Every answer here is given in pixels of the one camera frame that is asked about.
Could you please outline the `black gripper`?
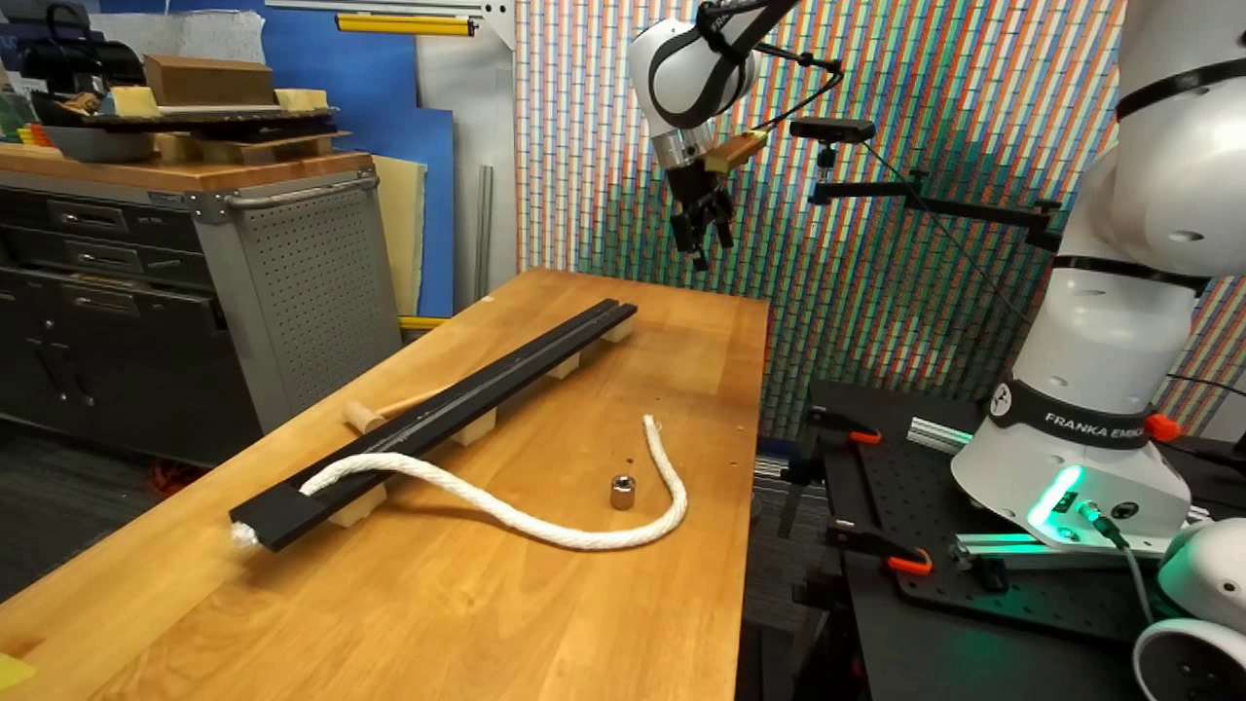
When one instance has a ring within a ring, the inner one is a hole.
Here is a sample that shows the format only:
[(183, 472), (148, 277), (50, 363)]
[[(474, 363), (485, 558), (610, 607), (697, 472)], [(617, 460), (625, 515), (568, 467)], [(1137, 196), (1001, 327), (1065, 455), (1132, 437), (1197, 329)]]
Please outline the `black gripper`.
[(712, 231), (721, 247), (734, 247), (734, 196), (717, 170), (704, 168), (704, 159), (690, 159), (681, 168), (665, 170), (670, 196), (675, 196), (675, 246), (681, 257), (695, 257), (704, 247), (704, 231)]

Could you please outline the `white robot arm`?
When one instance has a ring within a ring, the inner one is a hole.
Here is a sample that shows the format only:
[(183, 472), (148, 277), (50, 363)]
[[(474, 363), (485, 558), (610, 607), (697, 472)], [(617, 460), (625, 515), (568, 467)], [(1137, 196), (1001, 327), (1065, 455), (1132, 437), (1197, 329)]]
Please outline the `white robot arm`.
[(1083, 543), (1169, 543), (1192, 485), (1144, 431), (1197, 303), (1246, 272), (1246, 0), (1131, 0), (1114, 141), (1078, 184), (1041, 310), (951, 460), (982, 510)]

